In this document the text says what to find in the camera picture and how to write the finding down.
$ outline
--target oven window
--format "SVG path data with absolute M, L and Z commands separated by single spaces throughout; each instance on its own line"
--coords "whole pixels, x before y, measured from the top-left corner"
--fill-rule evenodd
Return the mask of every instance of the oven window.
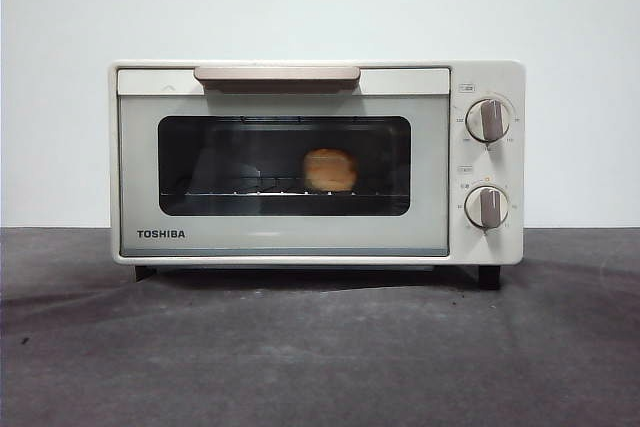
M 175 216 L 397 216 L 402 117 L 172 116 L 158 126 L 160 208 Z

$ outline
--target oven leg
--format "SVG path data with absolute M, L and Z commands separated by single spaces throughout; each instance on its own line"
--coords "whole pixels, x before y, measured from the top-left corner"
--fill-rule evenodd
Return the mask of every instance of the oven leg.
M 479 265 L 478 287 L 483 290 L 500 290 L 500 266 Z
M 147 267 L 146 265 L 136 265 L 136 282 L 140 282 L 147 277 L 151 277 L 156 272 L 158 272 L 157 269 L 154 269 L 153 267 Z

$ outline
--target door handle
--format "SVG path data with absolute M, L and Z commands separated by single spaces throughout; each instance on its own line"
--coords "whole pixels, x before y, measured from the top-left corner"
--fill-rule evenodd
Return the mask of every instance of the door handle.
M 225 94 L 334 94 L 360 81 L 358 67 L 196 67 L 193 75 Z

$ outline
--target wire rack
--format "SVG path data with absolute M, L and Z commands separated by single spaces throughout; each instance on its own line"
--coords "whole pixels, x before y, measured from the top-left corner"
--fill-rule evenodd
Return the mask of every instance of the wire rack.
M 182 190 L 185 196 L 359 196 L 359 197 L 405 197 L 406 194 L 393 192 L 388 179 L 358 179 L 353 190 L 319 191 L 305 186 L 301 177 L 233 177 L 216 179 L 207 188 L 189 185 Z

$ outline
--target bread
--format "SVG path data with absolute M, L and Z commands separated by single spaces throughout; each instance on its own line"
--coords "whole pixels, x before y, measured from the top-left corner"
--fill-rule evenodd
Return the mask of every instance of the bread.
M 304 183 L 308 189 L 343 192 L 358 178 L 355 159 L 338 149 L 316 149 L 304 156 Z

